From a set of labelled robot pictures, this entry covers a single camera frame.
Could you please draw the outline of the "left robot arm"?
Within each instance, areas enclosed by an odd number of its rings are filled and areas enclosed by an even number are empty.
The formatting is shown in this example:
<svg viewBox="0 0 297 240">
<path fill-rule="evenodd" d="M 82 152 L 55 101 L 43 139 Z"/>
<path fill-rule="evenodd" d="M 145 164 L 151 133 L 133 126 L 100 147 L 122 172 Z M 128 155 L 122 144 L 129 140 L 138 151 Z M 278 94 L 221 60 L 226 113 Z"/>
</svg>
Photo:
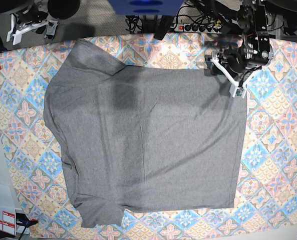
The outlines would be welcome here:
<svg viewBox="0 0 297 240">
<path fill-rule="evenodd" d="M 269 64 L 273 50 L 269 43 L 271 24 L 267 22 L 266 7 L 269 12 L 283 16 L 297 24 L 297 0 L 245 0 L 238 11 L 234 11 L 216 0 L 206 0 L 212 16 L 222 23 L 224 34 L 241 35 L 242 44 L 236 49 L 226 49 L 219 53 L 219 62 L 234 75 L 247 73 Z"/>
</svg>

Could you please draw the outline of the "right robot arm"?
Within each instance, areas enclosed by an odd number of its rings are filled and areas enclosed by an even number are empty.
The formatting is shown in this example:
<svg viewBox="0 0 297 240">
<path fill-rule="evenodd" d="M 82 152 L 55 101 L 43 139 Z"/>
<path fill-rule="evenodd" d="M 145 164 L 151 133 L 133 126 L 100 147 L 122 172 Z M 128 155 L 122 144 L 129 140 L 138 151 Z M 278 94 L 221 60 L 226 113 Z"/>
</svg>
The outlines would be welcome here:
<svg viewBox="0 0 297 240">
<path fill-rule="evenodd" d="M 19 23 L 39 24 L 48 16 L 58 20 L 72 17 L 80 7 L 80 0 L 48 0 L 46 11 L 39 10 L 35 0 L 0 0 L 0 14 L 11 14 Z"/>
</svg>

